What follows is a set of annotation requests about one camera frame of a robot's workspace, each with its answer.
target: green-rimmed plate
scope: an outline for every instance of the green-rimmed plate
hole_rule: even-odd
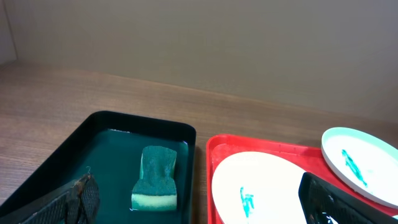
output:
[[[331,128],[322,136],[322,154],[332,171],[359,194],[398,208],[398,150],[351,128]]]

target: black mesh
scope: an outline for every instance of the black mesh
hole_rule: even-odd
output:
[[[0,219],[23,224],[92,224],[100,206],[98,185],[92,175],[63,186]]]

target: black tray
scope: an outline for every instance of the black tray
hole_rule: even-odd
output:
[[[195,129],[183,123],[110,111],[93,113],[1,205],[0,217],[78,179],[90,166],[101,200],[96,223],[190,223],[195,138]],[[129,209],[146,146],[177,151],[177,211]]]

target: white wall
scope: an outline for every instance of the white wall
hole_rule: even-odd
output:
[[[3,1],[0,0],[0,66],[16,59]]]
[[[396,0],[5,0],[21,60],[398,122]]]

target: green sponge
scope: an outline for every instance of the green sponge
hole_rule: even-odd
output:
[[[177,209],[174,168],[177,152],[162,146],[142,151],[139,180],[132,189],[133,210],[169,211]]]

